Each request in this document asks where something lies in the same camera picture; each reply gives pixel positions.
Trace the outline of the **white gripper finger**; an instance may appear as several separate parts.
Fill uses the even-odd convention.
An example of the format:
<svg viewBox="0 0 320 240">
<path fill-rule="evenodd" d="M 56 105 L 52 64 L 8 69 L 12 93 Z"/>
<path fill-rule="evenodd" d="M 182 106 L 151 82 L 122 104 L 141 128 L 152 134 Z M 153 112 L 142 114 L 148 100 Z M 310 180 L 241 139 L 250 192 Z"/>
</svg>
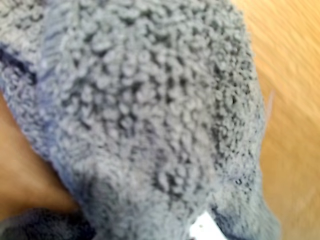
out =
<svg viewBox="0 0 320 240">
<path fill-rule="evenodd" d="M 206 211 L 201 214 L 189 229 L 190 240 L 227 240 L 218 225 Z"/>
</svg>

